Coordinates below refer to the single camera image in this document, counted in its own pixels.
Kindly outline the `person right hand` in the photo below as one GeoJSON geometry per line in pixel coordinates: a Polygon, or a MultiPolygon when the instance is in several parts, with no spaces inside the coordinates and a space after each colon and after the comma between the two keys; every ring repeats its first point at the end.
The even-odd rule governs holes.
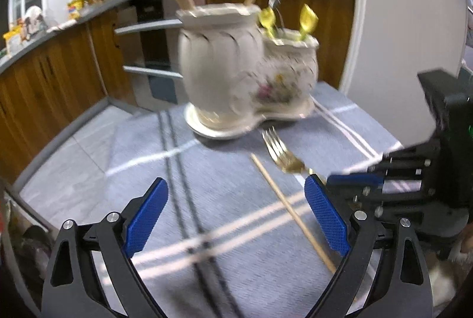
{"type": "Polygon", "coordinates": [[[472,238],[459,237],[450,250],[448,260],[460,265],[471,265],[472,238]]]}

